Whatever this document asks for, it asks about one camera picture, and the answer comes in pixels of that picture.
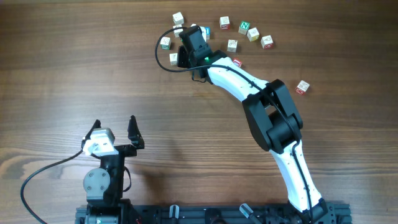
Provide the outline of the red letter A block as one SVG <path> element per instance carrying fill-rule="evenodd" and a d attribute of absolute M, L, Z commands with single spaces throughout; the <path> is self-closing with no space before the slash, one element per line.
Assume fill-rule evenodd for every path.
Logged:
<path fill-rule="evenodd" d="M 171 65 L 177 65 L 178 63 L 178 53 L 169 54 L 169 60 Z"/>

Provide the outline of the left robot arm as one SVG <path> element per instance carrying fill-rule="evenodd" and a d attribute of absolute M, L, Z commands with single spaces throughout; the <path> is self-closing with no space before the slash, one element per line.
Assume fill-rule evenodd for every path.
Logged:
<path fill-rule="evenodd" d="M 83 138 L 81 147 L 87 156 L 100 160 L 98 168 L 90 170 L 83 179 L 86 207 L 77 208 L 75 223 L 79 224 L 127 224 L 142 223 L 142 217 L 123 193 L 131 188 L 124 185 L 124 174 L 129 173 L 125 158 L 137 156 L 137 150 L 145 147 L 135 116 L 131 116 L 127 128 L 129 144 L 116 146 L 111 129 L 101 127 L 99 120 Z"/>

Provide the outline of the plain wooden block red side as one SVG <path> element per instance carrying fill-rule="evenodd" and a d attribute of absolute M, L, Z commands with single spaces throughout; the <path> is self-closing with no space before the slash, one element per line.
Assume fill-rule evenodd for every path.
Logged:
<path fill-rule="evenodd" d="M 295 92 L 298 93 L 299 95 L 304 95 L 306 91 L 309 89 L 310 84 L 305 82 L 304 80 L 301 80 L 299 84 L 295 88 Z"/>

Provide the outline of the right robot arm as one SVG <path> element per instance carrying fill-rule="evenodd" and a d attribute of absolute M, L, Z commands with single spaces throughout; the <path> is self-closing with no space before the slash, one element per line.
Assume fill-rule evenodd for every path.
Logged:
<path fill-rule="evenodd" d="M 257 144 L 274 157 L 285 181 L 288 200 L 302 223 L 315 223 L 326 213 L 326 203 L 315 187 L 302 152 L 303 121 L 286 85 L 268 82 L 239 68 L 222 51 L 212 51 L 199 26 L 179 34 L 182 51 L 178 65 L 197 70 L 200 78 L 238 99 Z"/>

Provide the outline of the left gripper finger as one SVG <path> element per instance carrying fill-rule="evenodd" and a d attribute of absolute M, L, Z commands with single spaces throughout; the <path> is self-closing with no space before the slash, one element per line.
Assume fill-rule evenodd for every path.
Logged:
<path fill-rule="evenodd" d="M 81 148 L 84 148 L 85 143 L 87 142 L 87 140 L 91 139 L 91 134 L 92 132 L 97 129 L 97 128 L 101 128 L 101 121 L 100 120 L 96 120 L 94 122 L 94 124 L 92 125 L 91 129 L 88 131 L 88 133 L 86 134 L 86 136 L 83 137 L 82 141 L 81 141 Z"/>
<path fill-rule="evenodd" d="M 143 149 L 145 148 L 145 143 L 142 138 L 142 135 L 139 131 L 136 117 L 132 115 L 129 120 L 129 125 L 127 128 L 127 137 L 131 141 L 131 144 L 136 148 L 136 149 Z"/>

